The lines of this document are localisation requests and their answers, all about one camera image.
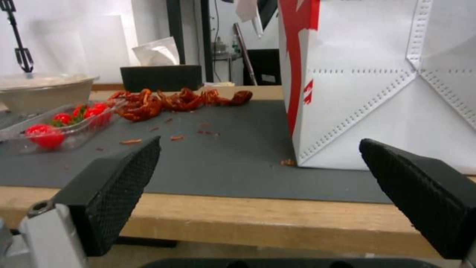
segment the table surface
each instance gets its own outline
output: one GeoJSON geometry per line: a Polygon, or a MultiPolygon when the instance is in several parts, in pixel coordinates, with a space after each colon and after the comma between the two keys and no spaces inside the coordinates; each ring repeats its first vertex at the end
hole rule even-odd
{"type": "MultiPolygon", "coordinates": [[[[219,90],[227,97],[251,90],[255,100],[282,99],[279,86],[219,90]]],[[[92,92],[91,99],[111,94],[92,92]]],[[[17,228],[31,204],[57,191],[0,186],[0,217],[17,228]]],[[[384,204],[143,194],[121,235],[439,258],[394,205],[384,204]]]]}

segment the white shopping bag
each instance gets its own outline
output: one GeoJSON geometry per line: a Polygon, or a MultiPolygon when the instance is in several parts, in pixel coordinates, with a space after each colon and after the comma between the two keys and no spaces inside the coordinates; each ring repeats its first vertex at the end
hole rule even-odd
{"type": "Polygon", "coordinates": [[[279,14],[299,166],[366,169],[373,138],[476,174],[475,0],[280,0],[279,14]]]}

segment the clear plastic container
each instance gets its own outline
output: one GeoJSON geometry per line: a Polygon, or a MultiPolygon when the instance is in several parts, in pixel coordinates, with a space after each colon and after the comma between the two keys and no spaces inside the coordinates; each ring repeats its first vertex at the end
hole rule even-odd
{"type": "Polygon", "coordinates": [[[0,76],[0,101],[14,113],[42,113],[89,98],[94,76],[22,73],[0,76]]]}
{"type": "MultiPolygon", "coordinates": [[[[96,102],[87,102],[93,106],[96,102]]],[[[81,122],[65,127],[56,127],[50,134],[26,135],[25,131],[36,124],[50,124],[58,113],[72,114],[77,105],[67,104],[46,113],[25,120],[0,131],[0,146],[8,146],[11,151],[18,153],[34,153],[46,151],[71,150],[80,147],[94,134],[106,128],[118,115],[115,111],[125,104],[124,100],[116,100],[114,105],[104,110],[101,114],[91,116],[81,122]],[[58,145],[45,146],[51,140],[56,140],[58,145]]]]}

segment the black cable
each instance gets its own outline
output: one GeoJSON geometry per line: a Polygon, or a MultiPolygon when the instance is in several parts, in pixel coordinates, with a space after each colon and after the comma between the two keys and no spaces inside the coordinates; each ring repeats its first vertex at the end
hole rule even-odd
{"type": "Polygon", "coordinates": [[[217,0],[215,0],[215,12],[217,13],[217,33],[215,34],[215,41],[213,42],[213,72],[217,76],[218,81],[221,82],[220,77],[217,74],[217,70],[215,69],[216,57],[217,57],[217,38],[218,38],[218,30],[220,29],[220,17],[218,15],[218,7],[217,7],[217,0]]]}

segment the white bowl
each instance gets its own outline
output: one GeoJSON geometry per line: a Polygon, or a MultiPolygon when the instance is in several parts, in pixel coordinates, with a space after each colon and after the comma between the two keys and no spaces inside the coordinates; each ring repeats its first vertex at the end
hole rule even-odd
{"type": "Polygon", "coordinates": [[[98,77],[85,74],[23,73],[0,77],[0,101],[14,113],[40,113],[89,99],[98,77]]]}

